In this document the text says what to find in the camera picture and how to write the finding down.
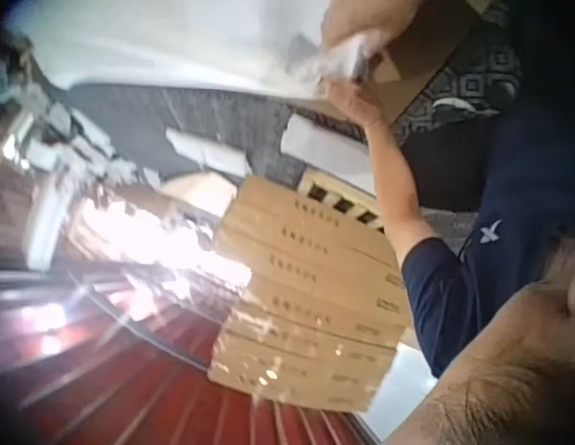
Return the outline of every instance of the bright light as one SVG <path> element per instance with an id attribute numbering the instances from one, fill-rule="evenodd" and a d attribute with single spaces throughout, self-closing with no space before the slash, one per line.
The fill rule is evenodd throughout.
<path id="1" fill-rule="evenodd" d="M 61 352 L 63 344 L 57 337 L 46 336 L 43 337 L 41 349 L 44 355 L 55 355 Z"/>
<path id="2" fill-rule="evenodd" d="M 122 257 L 143 264 L 159 263 L 172 269 L 201 270 L 236 287 L 249 283 L 250 269 L 203 250 L 195 228 L 180 227 L 170 232 L 151 213 L 138 210 L 130 216 L 124 209 L 125 204 L 119 201 L 110 204 L 106 211 L 97 210 L 93 201 L 88 200 L 82 215 L 88 226 Z"/>
<path id="3" fill-rule="evenodd" d="M 244 264 L 220 257 L 212 251 L 203 252 L 199 268 L 234 286 L 246 286 L 252 276 L 250 269 Z"/>
<path id="4" fill-rule="evenodd" d="M 147 287 L 136 289 L 131 300 L 129 316 L 132 320 L 138 322 L 144 320 L 149 315 L 156 313 L 157 307 L 154 303 L 154 297 Z"/>
<path id="5" fill-rule="evenodd" d="M 34 320 L 34 328 L 40 332 L 60 329 L 67 322 L 65 310 L 60 304 L 56 303 L 47 304 L 28 314 L 24 313 L 24 317 L 27 315 Z"/>
<path id="6" fill-rule="evenodd" d="M 33 320 L 36 316 L 36 308 L 33 306 L 27 306 L 21 311 L 21 316 L 24 317 L 25 320 Z"/>
<path id="7" fill-rule="evenodd" d="M 109 296 L 109 300 L 112 304 L 119 304 L 123 299 L 124 294 L 122 292 L 115 292 Z"/>
<path id="8" fill-rule="evenodd" d="M 191 285 L 183 276 L 179 276 L 174 281 L 162 283 L 161 286 L 170 290 L 179 299 L 190 299 L 191 297 Z"/>
<path id="9" fill-rule="evenodd" d="M 8 160 L 13 160 L 16 158 L 16 136 L 10 134 L 6 142 L 3 145 L 3 157 Z"/>

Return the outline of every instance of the navy blue shirt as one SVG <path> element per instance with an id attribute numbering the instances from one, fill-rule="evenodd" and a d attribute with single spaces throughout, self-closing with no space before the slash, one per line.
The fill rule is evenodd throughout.
<path id="1" fill-rule="evenodd" d="M 438 238 L 405 258 L 415 331 L 432 374 L 540 279 L 550 240 L 575 235 L 575 122 L 522 104 L 496 128 L 479 217 L 458 258 Z"/>

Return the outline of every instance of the white foam block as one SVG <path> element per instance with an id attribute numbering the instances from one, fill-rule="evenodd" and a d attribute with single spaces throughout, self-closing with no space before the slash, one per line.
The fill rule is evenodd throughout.
<path id="1" fill-rule="evenodd" d="M 294 114 L 281 138 L 281 152 L 376 195 L 370 155 L 364 144 Z"/>

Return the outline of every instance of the person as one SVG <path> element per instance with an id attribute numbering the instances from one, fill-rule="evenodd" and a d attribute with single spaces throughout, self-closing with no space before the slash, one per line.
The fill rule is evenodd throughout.
<path id="1" fill-rule="evenodd" d="M 575 15 L 546 0 L 510 7 L 518 98 L 479 131 L 467 121 L 422 135 L 418 146 L 441 162 L 397 146 L 371 87 L 325 81 L 329 101 L 365 131 L 385 235 L 439 378 L 388 443 L 575 443 Z M 477 160 L 447 158 L 458 152 L 447 137 Z M 434 190 L 422 191 L 417 172 L 430 167 L 440 192 L 454 189 L 451 169 L 476 178 L 458 184 L 479 210 L 459 256 L 420 212 Z"/>

